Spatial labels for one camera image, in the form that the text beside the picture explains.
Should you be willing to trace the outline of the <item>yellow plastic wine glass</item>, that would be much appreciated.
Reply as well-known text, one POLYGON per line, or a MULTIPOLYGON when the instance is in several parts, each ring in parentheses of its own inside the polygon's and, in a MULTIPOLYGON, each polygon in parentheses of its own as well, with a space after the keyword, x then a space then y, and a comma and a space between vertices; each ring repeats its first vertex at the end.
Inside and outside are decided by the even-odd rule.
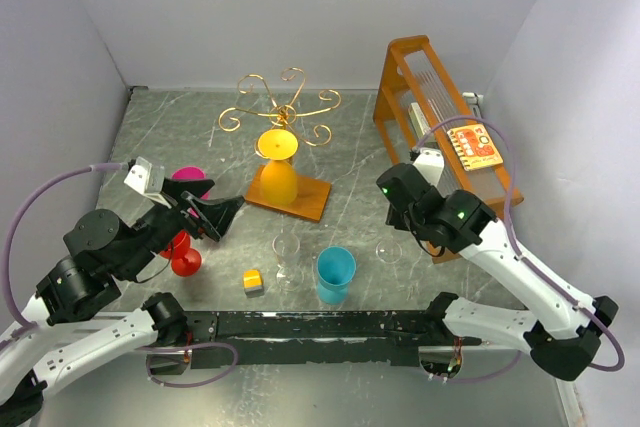
POLYGON ((292 166, 292 157, 298 149, 298 140, 286 129, 271 129, 257 140, 259 155, 267 160, 260 174, 260 192, 264 200, 278 205, 291 204, 298 195, 298 180, 292 166))

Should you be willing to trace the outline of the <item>blue plastic wine glass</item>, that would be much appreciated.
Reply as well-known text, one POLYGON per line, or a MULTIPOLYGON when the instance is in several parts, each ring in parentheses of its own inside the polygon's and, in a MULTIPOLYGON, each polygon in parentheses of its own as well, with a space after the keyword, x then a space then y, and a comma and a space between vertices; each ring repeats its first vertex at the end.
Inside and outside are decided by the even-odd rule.
POLYGON ((356 260, 352 253, 339 246, 324 249, 316 262, 317 295, 330 305, 342 303, 356 273, 356 260))

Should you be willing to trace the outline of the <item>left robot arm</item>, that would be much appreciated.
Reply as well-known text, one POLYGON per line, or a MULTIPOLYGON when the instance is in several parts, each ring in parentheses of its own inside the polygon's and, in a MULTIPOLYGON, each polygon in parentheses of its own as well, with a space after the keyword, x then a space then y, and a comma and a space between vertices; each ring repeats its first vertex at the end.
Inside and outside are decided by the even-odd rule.
POLYGON ((47 395, 138 348, 181 347, 189 339, 187 317, 168 292, 151 295, 124 319, 84 339, 56 346, 77 324, 93 319, 118 299, 119 282, 138 274, 180 233, 218 242, 245 199, 206 200, 210 179, 167 180, 167 204, 156 202, 135 223, 96 209, 63 238, 68 254, 37 284, 28 317, 1 337, 1 423, 19 426, 35 416, 47 395))

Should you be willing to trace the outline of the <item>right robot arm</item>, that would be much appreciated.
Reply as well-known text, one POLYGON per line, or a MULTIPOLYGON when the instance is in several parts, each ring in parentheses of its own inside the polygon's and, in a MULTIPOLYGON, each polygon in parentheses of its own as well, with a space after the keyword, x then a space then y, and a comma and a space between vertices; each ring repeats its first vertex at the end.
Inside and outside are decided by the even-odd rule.
POLYGON ((386 223, 480 267, 522 304, 509 310, 441 293, 424 321, 426 337, 443 345, 453 337, 475 338, 528 355, 547 374, 574 381, 594 367, 601 337, 619 306, 564 281, 523 247, 497 214, 466 190, 442 196, 409 163, 381 174, 377 187, 389 203, 386 223))

